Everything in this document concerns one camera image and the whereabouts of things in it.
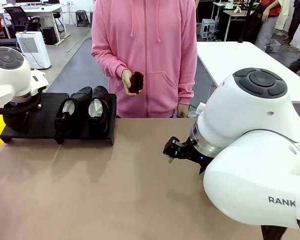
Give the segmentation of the person's right forearm pink sleeve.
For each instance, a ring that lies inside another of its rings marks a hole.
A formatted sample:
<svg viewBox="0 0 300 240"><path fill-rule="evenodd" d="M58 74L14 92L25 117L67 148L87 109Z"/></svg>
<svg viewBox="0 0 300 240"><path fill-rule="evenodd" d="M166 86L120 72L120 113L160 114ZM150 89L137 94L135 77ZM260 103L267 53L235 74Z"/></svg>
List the person's right forearm pink sleeve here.
<svg viewBox="0 0 300 240"><path fill-rule="evenodd" d="M128 69L127 65L114 56L108 47L93 46L91 55L107 77L121 79L123 71Z"/></svg>

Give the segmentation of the white office desk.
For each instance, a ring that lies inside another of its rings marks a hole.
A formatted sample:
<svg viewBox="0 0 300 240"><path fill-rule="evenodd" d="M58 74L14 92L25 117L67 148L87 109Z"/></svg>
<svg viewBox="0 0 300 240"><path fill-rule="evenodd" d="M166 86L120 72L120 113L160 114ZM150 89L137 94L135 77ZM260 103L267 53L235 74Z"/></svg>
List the white office desk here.
<svg viewBox="0 0 300 240"><path fill-rule="evenodd" d="M53 28L55 31L55 34L57 36L57 43L55 44L55 46L59 46L66 38L68 38L70 36L69 33L67 33L67 29L66 29L66 24L64 21L64 16L63 16L63 7L65 7L65 4L52 4L52 5L46 5L46 6L42 6L39 8L33 8L33 9L25 9L25 13L28 17L44 17L46 19L49 19L48 23L52 23L53 24ZM53 13L60 13L60 17L61 17L61 23L63 25L63 29L64 29L64 35L61 35L57 24L54 20L54 16ZM5 16L4 14L6 14L7 12L4 10L3 7L0 7L0 19L2 21L2 26L4 27L4 29L6 30L7 33L7 37L8 39L11 39L7 24L6 24L6 20L5 20Z"/></svg>

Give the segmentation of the brown shoe brush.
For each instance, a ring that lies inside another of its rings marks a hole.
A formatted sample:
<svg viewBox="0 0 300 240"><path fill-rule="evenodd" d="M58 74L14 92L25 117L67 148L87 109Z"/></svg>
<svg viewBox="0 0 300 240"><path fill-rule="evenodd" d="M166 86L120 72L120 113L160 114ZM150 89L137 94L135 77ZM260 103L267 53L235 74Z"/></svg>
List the brown shoe brush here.
<svg viewBox="0 0 300 240"><path fill-rule="evenodd" d="M143 90L144 87L144 75L135 71L130 78L129 92L132 94L138 94Z"/></svg>

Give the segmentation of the black office chair seat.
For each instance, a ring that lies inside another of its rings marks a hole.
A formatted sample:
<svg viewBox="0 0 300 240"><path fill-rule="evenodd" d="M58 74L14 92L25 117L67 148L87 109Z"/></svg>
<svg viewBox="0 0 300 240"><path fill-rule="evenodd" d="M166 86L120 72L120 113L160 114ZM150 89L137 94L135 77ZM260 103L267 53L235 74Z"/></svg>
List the black office chair seat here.
<svg viewBox="0 0 300 240"><path fill-rule="evenodd" d="M2 38L0 39L0 47L15 48L17 46L16 38Z"/></svg>

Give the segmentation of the grey plastic bin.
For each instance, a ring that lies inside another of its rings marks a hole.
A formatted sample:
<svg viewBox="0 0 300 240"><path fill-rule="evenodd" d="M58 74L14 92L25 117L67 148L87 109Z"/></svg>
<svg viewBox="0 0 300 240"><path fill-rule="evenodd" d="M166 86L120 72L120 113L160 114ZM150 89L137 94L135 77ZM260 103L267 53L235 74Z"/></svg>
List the grey plastic bin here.
<svg viewBox="0 0 300 240"><path fill-rule="evenodd" d="M270 39L269 44L266 46L265 52L266 53L277 53L281 43L276 39Z"/></svg>

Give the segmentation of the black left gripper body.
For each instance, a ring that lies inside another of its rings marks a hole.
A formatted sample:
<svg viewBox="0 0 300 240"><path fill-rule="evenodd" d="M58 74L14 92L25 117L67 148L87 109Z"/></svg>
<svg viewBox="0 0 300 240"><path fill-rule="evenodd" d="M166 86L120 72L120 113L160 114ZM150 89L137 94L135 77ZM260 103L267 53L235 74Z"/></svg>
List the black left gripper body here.
<svg viewBox="0 0 300 240"><path fill-rule="evenodd" d="M30 100L22 103L9 102L0 108L0 115L14 115L31 112L38 108L41 103L41 96L34 96Z"/></svg>

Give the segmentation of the grey plastic stool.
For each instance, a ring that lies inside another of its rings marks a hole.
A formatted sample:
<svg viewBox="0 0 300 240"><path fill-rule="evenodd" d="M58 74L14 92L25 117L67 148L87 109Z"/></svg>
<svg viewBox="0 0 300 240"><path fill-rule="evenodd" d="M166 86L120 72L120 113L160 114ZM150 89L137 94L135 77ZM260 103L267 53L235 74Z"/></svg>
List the grey plastic stool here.
<svg viewBox="0 0 300 240"><path fill-rule="evenodd" d="M77 10L75 12L76 26L87 27L89 24L88 16L85 10Z"/></svg>

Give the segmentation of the white air purifier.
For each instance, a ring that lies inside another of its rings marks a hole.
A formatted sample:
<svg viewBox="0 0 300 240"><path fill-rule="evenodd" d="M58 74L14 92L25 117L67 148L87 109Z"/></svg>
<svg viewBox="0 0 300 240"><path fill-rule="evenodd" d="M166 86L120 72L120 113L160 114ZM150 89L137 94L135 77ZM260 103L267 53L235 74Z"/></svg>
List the white air purifier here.
<svg viewBox="0 0 300 240"><path fill-rule="evenodd" d="M16 39L23 56L32 68L46 70L52 66L43 35L40 31L17 32Z"/></svg>

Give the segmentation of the black desk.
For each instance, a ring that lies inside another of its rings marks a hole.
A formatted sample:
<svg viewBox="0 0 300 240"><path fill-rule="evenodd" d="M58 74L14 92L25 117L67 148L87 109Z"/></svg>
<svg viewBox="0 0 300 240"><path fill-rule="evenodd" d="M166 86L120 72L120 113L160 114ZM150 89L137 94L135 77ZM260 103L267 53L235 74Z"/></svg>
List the black desk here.
<svg viewBox="0 0 300 240"><path fill-rule="evenodd" d="M222 42L237 41L244 30L246 19L260 3L254 0L243 0L243 4L219 5L216 17L216 37Z"/></svg>

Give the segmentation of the person's pink hoodie torso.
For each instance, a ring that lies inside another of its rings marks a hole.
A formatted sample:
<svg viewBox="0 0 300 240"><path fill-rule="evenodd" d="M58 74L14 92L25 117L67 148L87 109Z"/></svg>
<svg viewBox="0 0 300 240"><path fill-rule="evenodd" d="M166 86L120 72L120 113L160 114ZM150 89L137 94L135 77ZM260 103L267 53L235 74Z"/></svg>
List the person's pink hoodie torso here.
<svg viewBox="0 0 300 240"><path fill-rule="evenodd" d="M122 79L109 78L120 118L177 116L182 53L196 48L195 0L95 0L92 48L108 47L143 89L127 96Z"/></svg>

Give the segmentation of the person's left hand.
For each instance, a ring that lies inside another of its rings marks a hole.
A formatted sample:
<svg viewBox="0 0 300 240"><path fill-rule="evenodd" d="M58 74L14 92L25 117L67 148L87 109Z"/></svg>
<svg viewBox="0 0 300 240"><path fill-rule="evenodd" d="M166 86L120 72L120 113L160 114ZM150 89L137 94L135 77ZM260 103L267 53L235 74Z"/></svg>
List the person's left hand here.
<svg viewBox="0 0 300 240"><path fill-rule="evenodd" d="M188 118L189 117L189 105L179 103L177 106L177 117Z"/></svg>

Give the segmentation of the black computer tower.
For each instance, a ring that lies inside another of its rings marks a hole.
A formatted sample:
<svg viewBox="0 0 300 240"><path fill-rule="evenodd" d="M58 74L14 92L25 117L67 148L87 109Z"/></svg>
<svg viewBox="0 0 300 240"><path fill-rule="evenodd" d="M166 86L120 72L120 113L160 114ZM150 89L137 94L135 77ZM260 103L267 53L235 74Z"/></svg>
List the black computer tower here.
<svg viewBox="0 0 300 240"><path fill-rule="evenodd" d="M42 28L42 34L46 45L55 45L58 42L55 30L52 26Z"/></svg>

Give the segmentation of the person's left forearm pink sleeve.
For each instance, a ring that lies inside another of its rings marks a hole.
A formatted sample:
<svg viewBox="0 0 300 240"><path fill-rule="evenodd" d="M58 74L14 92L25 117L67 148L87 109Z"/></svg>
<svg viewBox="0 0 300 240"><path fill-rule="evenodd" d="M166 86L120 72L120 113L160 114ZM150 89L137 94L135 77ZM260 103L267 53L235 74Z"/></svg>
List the person's left forearm pink sleeve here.
<svg viewBox="0 0 300 240"><path fill-rule="evenodd" d="M193 87L197 70L197 49L185 50L181 55L180 74L178 84L179 103L189 105L194 97Z"/></svg>

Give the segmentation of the black mesh office chair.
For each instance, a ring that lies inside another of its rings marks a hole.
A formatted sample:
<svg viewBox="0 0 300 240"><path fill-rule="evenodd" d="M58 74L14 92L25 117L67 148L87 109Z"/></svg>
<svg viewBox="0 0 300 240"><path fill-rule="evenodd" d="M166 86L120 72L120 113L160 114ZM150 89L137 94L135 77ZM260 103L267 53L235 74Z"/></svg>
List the black mesh office chair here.
<svg viewBox="0 0 300 240"><path fill-rule="evenodd" d="M18 32L42 32L39 17L29 17L20 6L5 7L5 12L11 17L12 39Z"/></svg>

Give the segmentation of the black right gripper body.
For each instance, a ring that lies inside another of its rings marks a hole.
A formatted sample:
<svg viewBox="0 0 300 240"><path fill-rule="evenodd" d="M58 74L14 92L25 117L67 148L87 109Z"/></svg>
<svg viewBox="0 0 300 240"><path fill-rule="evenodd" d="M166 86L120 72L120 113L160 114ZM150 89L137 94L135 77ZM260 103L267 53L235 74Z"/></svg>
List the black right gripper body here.
<svg viewBox="0 0 300 240"><path fill-rule="evenodd" d="M191 140L190 137L183 143L178 138L172 136L163 148L163 154L172 159L190 160L200 165L200 168L207 168L207 166L214 159L200 153L196 148L198 141Z"/></svg>

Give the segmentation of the white computer case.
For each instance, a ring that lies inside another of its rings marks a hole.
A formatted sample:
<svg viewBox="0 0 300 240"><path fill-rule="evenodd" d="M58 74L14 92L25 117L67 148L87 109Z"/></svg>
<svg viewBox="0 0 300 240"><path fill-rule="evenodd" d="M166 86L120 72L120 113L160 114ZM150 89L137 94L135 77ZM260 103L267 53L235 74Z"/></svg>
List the white computer case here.
<svg viewBox="0 0 300 240"><path fill-rule="evenodd" d="M208 39L215 31L215 20L213 19L202 19L200 27L200 37L203 40Z"/></svg>

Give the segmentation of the mannequin with orange top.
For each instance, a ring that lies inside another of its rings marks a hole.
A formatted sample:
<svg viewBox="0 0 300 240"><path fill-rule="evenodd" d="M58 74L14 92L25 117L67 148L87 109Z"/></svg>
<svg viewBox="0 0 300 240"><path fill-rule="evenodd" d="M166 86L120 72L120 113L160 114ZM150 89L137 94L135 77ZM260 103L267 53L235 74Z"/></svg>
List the mannequin with orange top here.
<svg viewBox="0 0 300 240"><path fill-rule="evenodd" d="M263 8L261 14L262 25L254 42L254 45L262 50L266 51L272 35L275 31L277 19L281 13L281 0L261 0L260 4Z"/></svg>

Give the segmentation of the person's right hand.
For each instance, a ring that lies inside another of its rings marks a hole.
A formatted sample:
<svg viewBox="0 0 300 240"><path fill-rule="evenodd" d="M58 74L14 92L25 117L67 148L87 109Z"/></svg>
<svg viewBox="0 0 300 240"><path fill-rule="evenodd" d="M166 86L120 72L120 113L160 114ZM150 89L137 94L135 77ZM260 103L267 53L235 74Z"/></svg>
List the person's right hand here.
<svg viewBox="0 0 300 240"><path fill-rule="evenodd" d="M124 69L122 71L121 80L122 80L122 83L123 83L123 87L124 87L125 93L129 97L134 97L134 96L137 95L137 93L135 93L135 92L131 93L130 92L131 77L132 77L132 72L130 70Z"/></svg>

